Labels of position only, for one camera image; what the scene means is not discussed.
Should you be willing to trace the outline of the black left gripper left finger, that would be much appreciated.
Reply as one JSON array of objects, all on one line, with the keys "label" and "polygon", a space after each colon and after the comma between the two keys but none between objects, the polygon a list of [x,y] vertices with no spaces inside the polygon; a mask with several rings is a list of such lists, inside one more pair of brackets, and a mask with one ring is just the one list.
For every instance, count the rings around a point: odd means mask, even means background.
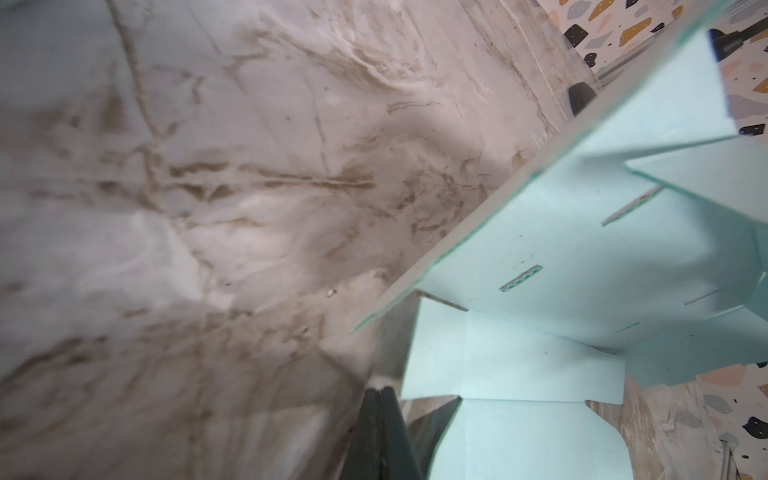
[{"label": "black left gripper left finger", "polygon": [[381,394],[370,388],[364,393],[359,415],[351,432],[340,480],[382,478],[383,417]]}]

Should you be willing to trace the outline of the mint paper box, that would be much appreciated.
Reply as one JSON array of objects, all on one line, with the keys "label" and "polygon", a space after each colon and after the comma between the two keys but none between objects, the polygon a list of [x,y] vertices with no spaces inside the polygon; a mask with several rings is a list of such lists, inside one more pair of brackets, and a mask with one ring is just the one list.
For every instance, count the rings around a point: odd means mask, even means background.
[{"label": "mint paper box", "polygon": [[367,313],[420,295],[401,396],[459,400],[432,479],[629,479],[588,407],[767,357],[767,147],[700,1]]}]

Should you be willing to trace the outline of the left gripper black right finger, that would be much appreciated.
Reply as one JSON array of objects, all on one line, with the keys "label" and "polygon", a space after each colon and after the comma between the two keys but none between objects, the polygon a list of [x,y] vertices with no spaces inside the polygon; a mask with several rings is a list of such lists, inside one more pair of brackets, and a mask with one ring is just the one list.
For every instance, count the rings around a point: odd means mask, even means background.
[{"label": "left gripper black right finger", "polygon": [[421,480],[402,411],[392,387],[381,390],[383,422],[382,478],[386,480]]}]

